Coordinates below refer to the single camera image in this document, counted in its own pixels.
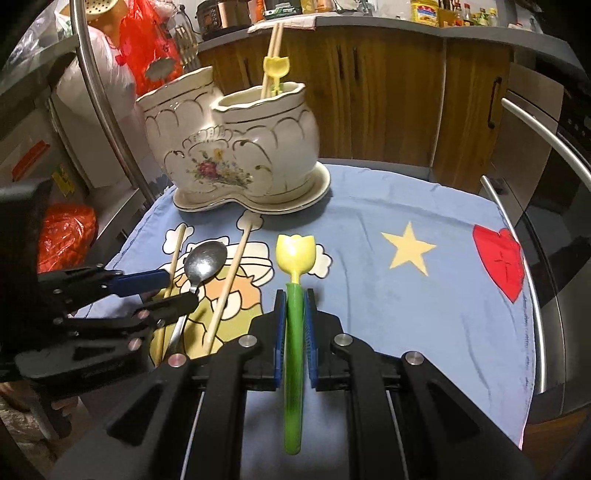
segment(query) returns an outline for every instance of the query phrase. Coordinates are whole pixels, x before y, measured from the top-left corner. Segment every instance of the chopstick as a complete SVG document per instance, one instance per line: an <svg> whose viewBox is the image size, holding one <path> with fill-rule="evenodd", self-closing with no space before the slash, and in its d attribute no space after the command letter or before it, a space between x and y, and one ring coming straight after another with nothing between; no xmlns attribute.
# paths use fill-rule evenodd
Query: chopstick
<svg viewBox="0 0 591 480"><path fill-rule="evenodd" d="M246 248L246 243L248 242L248 237L251 234L251 230L252 222L249 222L244 229L244 233L242 234L242 238L240 239L240 243L238 244L238 248L236 249L236 254L234 255L234 259L232 260L232 263L230 265L230 270L228 271L228 274L224 280L222 294L219 296L217 300L217 305L215 311L213 312L212 321L209 323L209 328L207 329L207 332L203 339L205 355L209 355L210 353L212 353L213 341L215 340L217 329L222 319L222 313L226 308L228 295L230 295L230 290L232 288L232 284L234 283L234 278L236 277L238 267L240 266L240 261L242 260L242 255L244 254L244 249Z"/></svg>
<svg viewBox="0 0 591 480"><path fill-rule="evenodd" d="M186 223L181 223L181 227L180 227L180 230L178 232L178 237L177 237L177 244L176 244L176 246L174 248L174 252L173 252L173 259L170 262L170 285L168 286L168 288L164 292L165 299L170 297L173 292L174 274L177 271L178 255L181 251L181 247L183 246L184 234L185 234L186 230L187 230ZM154 359L154 362L156 363L156 366L158 366L160 364L160 362L162 362L162 358L164 355L165 330L166 330L166 328L161 328L161 329L158 329L154 332L154 339L156 340L156 358Z"/></svg>
<svg viewBox="0 0 591 480"><path fill-rule="evenodd" d="M281 51L281 42L283 40L283 23L277 22L273 25L271 32L271 41L267 50L267 57L278 57ZM262 80L261 100L271 96L271 78L265 73Z"/></svg>

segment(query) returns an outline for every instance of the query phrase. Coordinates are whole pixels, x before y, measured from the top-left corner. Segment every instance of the cloud print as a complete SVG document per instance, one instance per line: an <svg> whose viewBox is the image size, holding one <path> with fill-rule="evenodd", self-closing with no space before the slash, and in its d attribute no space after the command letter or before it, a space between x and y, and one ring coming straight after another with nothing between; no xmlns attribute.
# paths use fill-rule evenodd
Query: cloud print
<svg viewBox="0 0 591 480"><path fill-rule="evenodd" d="M252 223L251 232L258 230L259 228L262 227L262 222L263 222L261 214L251 212L250 210L244 210L244 213L236 222L236 228L244 231L246 229L248 222Z"/></svg>
<svg viewBox="0 0 591 480"><path fill-rule="evenodd" d="M329 274L329 268L332 265L332 258L324 253L324 247L316 244L316 262L309 275L315 275L318 278L326 278Z"/></svg>
<svg viewBox="0 0 591 480"><path fill-rule="evenodd" d="M165 254L172 255L174 253L174 249L177 246L178 233L180 232L181 225L182 225L182 223L180 223L178 225L178 227L176 227L174 230L168 230L166 232L166 241L164 242L164 245L162 246L162 250L164 251ZM189 238L193 234L194 231L195 231L195 229L192 226L187 227L187 229L185 230L184 237L183 237L183 243L185 243L185 240L187 238Z"/></svg>

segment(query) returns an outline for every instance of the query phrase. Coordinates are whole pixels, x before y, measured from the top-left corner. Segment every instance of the spoon bowl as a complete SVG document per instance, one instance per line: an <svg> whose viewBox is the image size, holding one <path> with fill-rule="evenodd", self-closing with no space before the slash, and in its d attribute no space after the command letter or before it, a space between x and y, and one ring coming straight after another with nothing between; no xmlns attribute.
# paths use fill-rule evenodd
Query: spoon bowl
<svg viewBox="0 0 591 480"><path fill-rule="evenodd" d="M196 246L185 259L185 275L191 283L190 291L195 293L199 285L219 272L228 258L226 245L218 241L205 242Z"/></svg>

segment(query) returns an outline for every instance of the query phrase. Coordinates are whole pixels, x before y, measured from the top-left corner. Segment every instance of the yellow star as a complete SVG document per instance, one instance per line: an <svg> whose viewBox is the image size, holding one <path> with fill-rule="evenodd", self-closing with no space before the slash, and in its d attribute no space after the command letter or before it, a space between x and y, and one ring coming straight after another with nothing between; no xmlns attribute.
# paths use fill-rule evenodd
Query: yellow star
<svg viewBox="0 0 591 480"><path fill-rule="evenodd" d="M383 232L382 235L390 243L394 244L398 248L390 268L398 267L399 265L402 265L406 262L412 262L415 267L428 276L422 254L432 250L437 245L432 245L417 240L414 237L413 226L411 222L409 222L407 227L404 229L404 234L402 236L391 235L390 233Z"/></svg>

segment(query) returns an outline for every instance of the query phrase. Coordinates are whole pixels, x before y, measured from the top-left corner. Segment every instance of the blue towel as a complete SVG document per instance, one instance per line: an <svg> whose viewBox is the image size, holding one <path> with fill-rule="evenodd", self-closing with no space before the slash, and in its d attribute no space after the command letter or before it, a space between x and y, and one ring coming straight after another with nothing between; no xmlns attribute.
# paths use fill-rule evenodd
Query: blue towel
<svg viewBox="0 0 591 480"><path fill-rule="evenodd" d="M228 300L215 348L246 331L272 310L288 277L275 263L277 235L314 235L317 261L301 279L319 309L374 350L400 356L422 352L515 443L527 419L535 371L531 297L527 284L511 301L480 258L473 231L506 228L496 205L478 196L399 174L329 166L328 195L304 211L263 216L228 204L184 213L171 189L130 235L109 268L135 273L169 268L179 224L188 225L176 272L176 291L189 283L182 259L199 242L219 239L231 263L247 219L255 224ZM200 287L185 348L200 354L227 267ZM122 314L139 297L109 297L79 315ZM348 472L342 392L306 386L301 453L282 452L282 392L249 393L242 477L343 478Z"/></svg>

